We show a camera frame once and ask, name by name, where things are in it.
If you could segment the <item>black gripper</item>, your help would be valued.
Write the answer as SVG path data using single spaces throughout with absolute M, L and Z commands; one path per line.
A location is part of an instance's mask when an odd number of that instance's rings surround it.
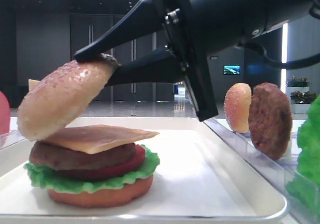
M 139 0 L 111 29 L 79 49 L 78 62 L 94 59 L 111 48 L 156 32 L 162 23 L 172 50 L 157 48 L 151 54 L 119 66 L 106 86 L 130 83 L 176 83 L 184 79 L 200 121 L 218 114 L 207 56 L 190 0 Z

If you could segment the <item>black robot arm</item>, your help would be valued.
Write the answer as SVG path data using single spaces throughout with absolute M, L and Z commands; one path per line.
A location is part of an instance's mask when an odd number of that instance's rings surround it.
M 257 36 L 303 15 L 318 17 L 320 0 L 139 0 L 108 32 L 78 50 L 78 62 L 91 61 L 106 50 L 147 34 L 164 30 L 166 48 L 120 66 L 108 85 L 183 81 L 200 121 L 218 114 L 207 57 L 230 46 L 258 52 L 265 63 L 266 50 L 251 43 Z

